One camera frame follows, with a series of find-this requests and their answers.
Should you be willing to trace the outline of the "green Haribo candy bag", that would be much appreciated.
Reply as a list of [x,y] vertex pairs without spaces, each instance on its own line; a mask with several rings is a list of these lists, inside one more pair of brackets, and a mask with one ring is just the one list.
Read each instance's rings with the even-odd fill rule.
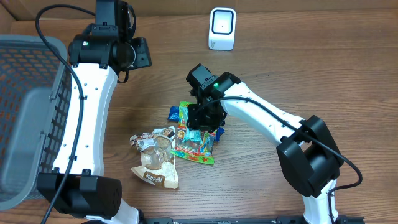
[[212,155],[216,131],[201,131],[203,143],[185,141],[183,142],[185,131],[187,129],[188,110],[187,106],[190,102],[181,101],[179,104],[179,122],[177,127],[175,149],[172,154],[201,164],[213,165],[214,158]]

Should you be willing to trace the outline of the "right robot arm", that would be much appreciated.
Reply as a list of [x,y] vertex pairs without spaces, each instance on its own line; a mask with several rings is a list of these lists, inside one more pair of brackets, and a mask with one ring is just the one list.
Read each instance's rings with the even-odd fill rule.
[[304,220],[337,222],[333,189],[343,159],[322,119],[282,111],[232,73],[216,76],[202,64],[190,70],[186,80],[197,101],[188,106],[188,128],[213,132],[228,115],[246,122],[276,146],[285,179],[303,197]]

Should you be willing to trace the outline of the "cookie bag brown white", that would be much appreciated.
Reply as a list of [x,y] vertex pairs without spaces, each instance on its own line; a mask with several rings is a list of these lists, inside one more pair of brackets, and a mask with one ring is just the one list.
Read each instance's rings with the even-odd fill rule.
[[132,172],[149,184],[166,189],[179,188],[175,155],[172,154],[175,137],[173,126],[131,136],[131,146],[141,154],[141,165],[133,167]]

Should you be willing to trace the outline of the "blue snack wrapper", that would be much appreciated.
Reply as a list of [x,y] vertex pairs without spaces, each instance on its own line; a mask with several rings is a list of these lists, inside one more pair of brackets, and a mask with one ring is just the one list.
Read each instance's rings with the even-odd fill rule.
[[[170,107],[170,112],[167,118],[168,121],[173,121],[173,122],[179,122],[179,107],[178,106],[171,106]],[[224,133],[223,128],[218,128],[216,135],[215,135],[215,141],[219,142],[221,136]]]

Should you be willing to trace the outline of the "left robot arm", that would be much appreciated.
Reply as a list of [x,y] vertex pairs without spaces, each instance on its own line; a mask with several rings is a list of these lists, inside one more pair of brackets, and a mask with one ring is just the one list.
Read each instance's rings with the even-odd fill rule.
[[120,180],[104,176],[103,145],[120,73],[150,67],[152,60],[145,38],[135,35],[130,4],[97,0],[94,15],[62,60],[72,77],[65,130],[52,170],[38,175],[37,190],[50,210],[88,223],[139,223],[139,210],[122,198]]

